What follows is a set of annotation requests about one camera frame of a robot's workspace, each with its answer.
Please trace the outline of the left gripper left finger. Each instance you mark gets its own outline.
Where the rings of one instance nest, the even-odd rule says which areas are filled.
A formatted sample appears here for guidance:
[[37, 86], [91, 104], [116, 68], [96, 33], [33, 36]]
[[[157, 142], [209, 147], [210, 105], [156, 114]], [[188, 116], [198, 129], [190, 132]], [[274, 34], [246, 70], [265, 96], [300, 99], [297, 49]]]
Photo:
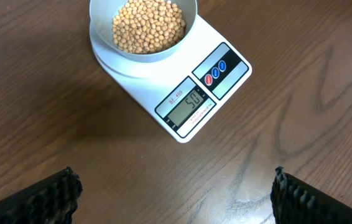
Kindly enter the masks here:
[[71, 224], [82, 191], [79, 176], [67, 167], [0, 200], [0, 224]]

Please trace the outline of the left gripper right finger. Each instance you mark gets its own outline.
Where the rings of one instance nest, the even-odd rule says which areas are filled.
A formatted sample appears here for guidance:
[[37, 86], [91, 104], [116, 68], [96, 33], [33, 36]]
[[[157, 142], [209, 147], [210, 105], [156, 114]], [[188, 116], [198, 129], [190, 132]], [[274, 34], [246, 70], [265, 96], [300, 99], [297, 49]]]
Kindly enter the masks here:
[[271, 190], [276, 224], [352, 224], [352, 208], [276, 168]]

